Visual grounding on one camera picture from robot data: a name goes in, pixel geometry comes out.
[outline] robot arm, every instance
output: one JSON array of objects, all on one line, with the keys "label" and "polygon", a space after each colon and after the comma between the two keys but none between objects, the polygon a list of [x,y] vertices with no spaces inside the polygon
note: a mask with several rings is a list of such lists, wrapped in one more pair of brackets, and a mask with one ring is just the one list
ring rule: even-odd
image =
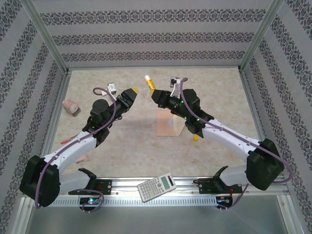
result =
[{"label": "robot arm", "polygon": [[99,130],[112,118],[114,106],[108,105],[104,99],[96,100],[92,105],[90,117],[82,131],[70,142],[51,154],[44,157],[33,156],[29,159],[20,190],[35,199],[36,188],[41,171],[47,163],[58,156],[47,167],[39,190],[39,204],[43,207],[50,205],[59,194],[65,194],[75,189],[94,189],[96,175],[81,168],[76,173],[63,175],[63,172],[82,155],[99,146],[109,135],[109,128],[113,122],[122,118],[133,105],[137,97],[138,89],[124,90],[116,98],[116,114],[107,128]]},{"label": "robot arm", "polygon": [[[224,126],[213,116],[207,114],[200,108],[200,99],[197,97],[196,92],[193,89],[183,90],[185,100],[191,110],[201,119],[214,126],[218,126],[221,129],[202,122],[188,111],[181,96],[177,97],[179,93],[177,92],[177,89],[180,87],[179,78],[171,78],[170,85],[174,88],[172,92],[157,89],[151,90],[151,97],[158,107],[168,108],[171,110],[172,114],[184,118],[186,120],[185,125],[191,133],[196,134],[201,138],[217,141],[234,151],[246,162],[246,165],[243,166],[232,168],[226,166],[221,168],[214,176],[214,184],[216,185],[215,190],[222,193],[222,187],[242,183],[251,183],[260,190],[266,190],[284,170],[284,165],[271,155],[250,145],[250,143],[253,143],[256,146],[261,146],[279,156],[275,144],[269,139],[259,141],[257,139],[249,138]],[[246,139],[249,144],[237,139],[237,137],[225,130],[229,130],[229,132]]]}]

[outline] patterned wallpaper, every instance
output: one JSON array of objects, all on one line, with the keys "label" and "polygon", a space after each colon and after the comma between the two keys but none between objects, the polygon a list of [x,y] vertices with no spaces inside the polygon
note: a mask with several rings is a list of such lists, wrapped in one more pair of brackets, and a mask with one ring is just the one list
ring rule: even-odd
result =
[{"label": "patterned wallpaper", "polygon": [[12,227],[27,160],[40,155],[63,74],[18,0],[0,2],[0,234]]},{"label": "patterned wallpaper", "polygon": [[34,1],[70,68],[239,65],[271,3],[122,2]]},{"label": "patterned wallpaper", "polygon": [[312,233],[312,60],[308,1],[286,1],[245,71],[268,138],[290,164],[289,183],[305,233]]}]

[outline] yellow marker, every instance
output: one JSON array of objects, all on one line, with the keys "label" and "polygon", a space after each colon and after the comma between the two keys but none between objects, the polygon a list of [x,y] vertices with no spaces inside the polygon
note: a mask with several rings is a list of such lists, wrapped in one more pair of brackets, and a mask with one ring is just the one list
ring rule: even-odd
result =
[{"label": "yellow marker", "polygon": [[195,136],[193,137],[193,140],[194,140],[194,141],[198,141],[198,140],[199,140],[199,136],[195,135]]},{"label": "yellow marker", "polygon": [[153,81],[149,75],[145,76],[145,80],[146,80],[146,83],[147,83],[148,87],[150,88],[150,90],[156,89],[156,87],[155,87],[155,85],[154,85],[154,83],[153,83]]},{"label": "yellow marker", "polygon": [[153,93],[154,93],[154,89],[151,89],[151,90],[150,90],[150,95],[152,96]]},{"label": "yellow marker", "polygon": [[138,89],[137,88],[132,88],[133,91],[135,91],[136,94],[138,94]]}]

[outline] black mounting bracket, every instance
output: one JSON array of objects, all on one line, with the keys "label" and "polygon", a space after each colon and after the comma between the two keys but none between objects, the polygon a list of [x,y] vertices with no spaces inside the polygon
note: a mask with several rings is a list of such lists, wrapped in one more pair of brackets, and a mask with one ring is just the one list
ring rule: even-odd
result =
[{"label": "black mounting bracket", "polygon": [[[110,195],[112,192],[112,180],[111,179],[96,179],[95,187],[92,190],[97,190],[104,195]],[[85,192],[85,191],[70,191],[69,195],[98,195],[97,193]]]},{"label": "black mounting bracket", "polygon": [[199,194],[230,194],[231,189],[233,194],[241,194],[242,187],[236,185],[227,186],[220,179],[221,173],[228,166],[222,167],[212,178],[199,178],[193,180],[194,184],[198,184]]}]

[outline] marble-pattern surface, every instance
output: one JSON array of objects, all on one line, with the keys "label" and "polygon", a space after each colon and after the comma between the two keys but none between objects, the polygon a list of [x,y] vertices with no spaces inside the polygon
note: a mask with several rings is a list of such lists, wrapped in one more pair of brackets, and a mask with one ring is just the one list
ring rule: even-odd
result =
[{"label": "marble-pattern surface", "polygon": [[107,83],[114,82],[117,94],[131,87],[138,88],[139,94],[130,111],[113,124],[105,142],[88,154],[90,161],[72,164],[65,173],[84,167],[104,177],[159,176],[167,172],[173,176],[213,176],[222,166],[244,163],[223,145],[202,138],[193,141],[186,128],[180,136],[156,136],[159,109],[150,98],[145,75],[150,75],[156,88],[163,90],[170,90],[170,76],[188,77],[184,88],[197,92],[205,112],[236,131],[257,138],[237,68],[73,71],[66,99],[77,102],[81,112],[72,117],[62,110],[53,150],[86,124],[92,104],[99,98],[92,93],[94,87],[106,88]]}]

